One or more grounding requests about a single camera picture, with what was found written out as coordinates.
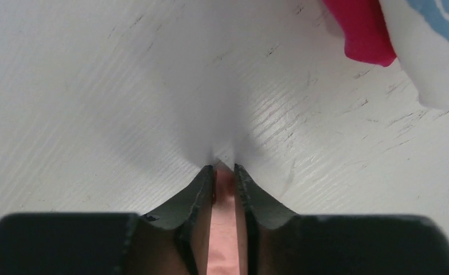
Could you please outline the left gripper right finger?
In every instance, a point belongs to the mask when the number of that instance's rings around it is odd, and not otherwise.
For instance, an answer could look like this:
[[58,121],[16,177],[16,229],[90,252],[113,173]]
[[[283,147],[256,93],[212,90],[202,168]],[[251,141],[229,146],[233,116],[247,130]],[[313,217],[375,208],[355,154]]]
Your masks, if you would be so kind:
[[240,164],[235,164],[236,225],[241,274],[278,274],[287,243],[283,226],[296,212],[262,189]]

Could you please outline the pink t shirt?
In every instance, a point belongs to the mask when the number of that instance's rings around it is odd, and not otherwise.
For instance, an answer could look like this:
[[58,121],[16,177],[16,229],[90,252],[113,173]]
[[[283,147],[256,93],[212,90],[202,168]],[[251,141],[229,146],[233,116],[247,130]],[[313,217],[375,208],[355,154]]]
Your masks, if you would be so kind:
[[214,167],[207,274],[239,274],[235,210],[235,174],[226,165]]

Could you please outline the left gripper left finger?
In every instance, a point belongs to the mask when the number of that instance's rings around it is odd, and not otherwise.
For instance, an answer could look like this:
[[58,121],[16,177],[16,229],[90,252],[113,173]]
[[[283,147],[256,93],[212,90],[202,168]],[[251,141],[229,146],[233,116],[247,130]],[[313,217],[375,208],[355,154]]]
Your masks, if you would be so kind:
[[206,274],[214,169],[203,167],[165,203],[142,216],[141,274]]

